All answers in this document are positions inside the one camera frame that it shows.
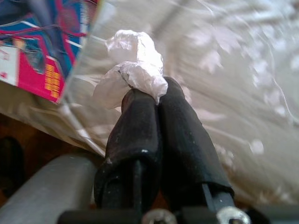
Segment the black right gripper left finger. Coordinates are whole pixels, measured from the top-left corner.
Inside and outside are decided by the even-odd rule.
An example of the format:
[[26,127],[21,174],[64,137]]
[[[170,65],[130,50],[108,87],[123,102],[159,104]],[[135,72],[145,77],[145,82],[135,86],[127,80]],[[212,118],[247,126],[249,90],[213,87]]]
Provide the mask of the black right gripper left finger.
[[148,211],[159,190],[162,138],[156,102],[130,90],[112,129],[103,163],[95,175],[94,199],[101,209]]

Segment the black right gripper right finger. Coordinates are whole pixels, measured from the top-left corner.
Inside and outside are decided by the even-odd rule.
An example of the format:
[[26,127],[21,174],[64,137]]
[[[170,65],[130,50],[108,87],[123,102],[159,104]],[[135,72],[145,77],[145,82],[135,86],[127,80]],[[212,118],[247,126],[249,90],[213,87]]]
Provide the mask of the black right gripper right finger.
[[163,140],[161,190],[171,210],[234,206],[234,191],[211,138],[171,77],[158,116]]

